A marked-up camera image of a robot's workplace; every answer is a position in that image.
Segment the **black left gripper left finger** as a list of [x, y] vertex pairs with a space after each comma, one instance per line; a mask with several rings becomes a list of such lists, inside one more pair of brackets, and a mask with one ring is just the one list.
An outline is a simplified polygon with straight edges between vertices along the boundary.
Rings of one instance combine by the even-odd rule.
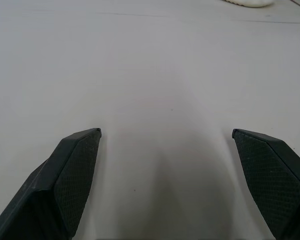
[[72, 240], [90, 194], [100, 128], [63, 138], [0, 215], [0, 240]]

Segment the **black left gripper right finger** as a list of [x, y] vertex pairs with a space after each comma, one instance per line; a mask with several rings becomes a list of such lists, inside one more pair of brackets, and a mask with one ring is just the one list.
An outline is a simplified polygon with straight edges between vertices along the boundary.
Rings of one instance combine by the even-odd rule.
[[234, 129], [244, 177], [272, 235], [300, 240], [300, 157], [283, 140]]

